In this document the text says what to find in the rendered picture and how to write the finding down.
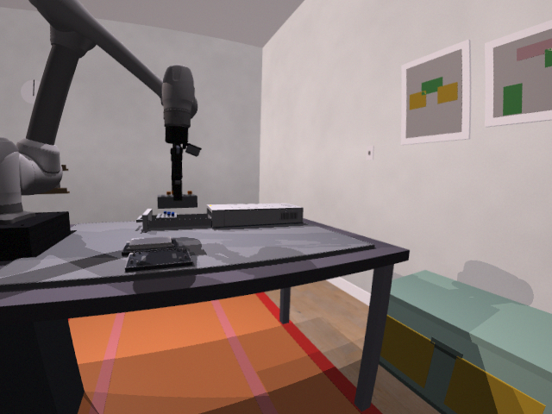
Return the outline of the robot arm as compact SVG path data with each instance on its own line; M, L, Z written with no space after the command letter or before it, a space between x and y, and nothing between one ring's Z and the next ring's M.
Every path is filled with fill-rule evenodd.
M164 127L189 128L198 111L190 68L169 66L162 80L96 20L80 1L29 1L50 24L52 48L26 138L15 145L0 137L0 224L12 224L35 216L35 212L23 211L22 195L51 191L60 183L63 170L60 168L60 151L54 145L60 119L78 59L96 44L160 97L164 106Z

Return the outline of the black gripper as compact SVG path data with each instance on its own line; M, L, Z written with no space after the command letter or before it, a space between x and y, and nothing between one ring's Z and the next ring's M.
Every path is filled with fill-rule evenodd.
M172 162L172 191L173 201L182 201L182 153L181 144L188 142L188 128L182 126L166 127L166 143L172 143L171 162ZM181 143L181 144L180 144ZM174 161L173 161L174 154ZM180 183L181 180L181 183Z

